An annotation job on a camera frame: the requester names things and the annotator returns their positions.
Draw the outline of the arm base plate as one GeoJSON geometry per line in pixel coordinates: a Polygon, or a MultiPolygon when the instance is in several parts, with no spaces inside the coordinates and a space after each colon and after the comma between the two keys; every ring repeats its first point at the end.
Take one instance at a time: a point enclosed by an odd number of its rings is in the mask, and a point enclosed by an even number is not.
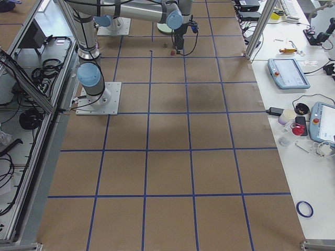
{"type": "Polygon", "coordinates": [[[130,18],[118,17],[111,21],[110,26],[100,26],[97,35],[100,37],[128,36],[130,31],[130,18]]]}
{"type": "Polygon", "coordinates": [[[92,105],[91,102],[98,99],[99,96],[80,99],[79,108],[76,109],[78,116],[103,116],[117,115],[121,93],[121,82],[105,82],[105,91],[102,97],[92,105]]]}

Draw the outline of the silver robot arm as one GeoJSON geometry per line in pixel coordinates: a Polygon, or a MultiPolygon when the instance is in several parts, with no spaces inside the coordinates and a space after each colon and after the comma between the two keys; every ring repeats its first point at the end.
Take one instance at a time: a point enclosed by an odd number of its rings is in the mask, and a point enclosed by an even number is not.
{"type": "Polygon", "coordinates": [[[108,99],[97,47],[94,24],[99,18],[130,18],[166,24],[175,33],[174,48],[184,48],[189,26],[196,26],[191,11],[192,1],[67,1],[72,13],[78,44],[80,67],[77,76],[86,91],[90,105],[108,99]]]}
{"type": "Polygon", "coordinates": [[[118,30],[124,24],[120,17],[114,18],[110,15],[95,16],[94,20],[99,26],[105,27],[109,30],[118,30]]]}

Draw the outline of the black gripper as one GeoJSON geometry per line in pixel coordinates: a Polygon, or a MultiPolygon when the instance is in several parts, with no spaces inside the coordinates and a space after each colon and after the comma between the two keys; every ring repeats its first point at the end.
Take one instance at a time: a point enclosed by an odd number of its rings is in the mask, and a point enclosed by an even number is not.
{"type": "Polygon", "coordinates": [[[179,54],[179,55],[183,54],[184,35],[187,33],[187,29],[190,26],[190,23],[191,22],[189,21],[185,24],[182,24],[179,28],[174,30],[173,47],[174,47],[176,54],[179,54]]]}

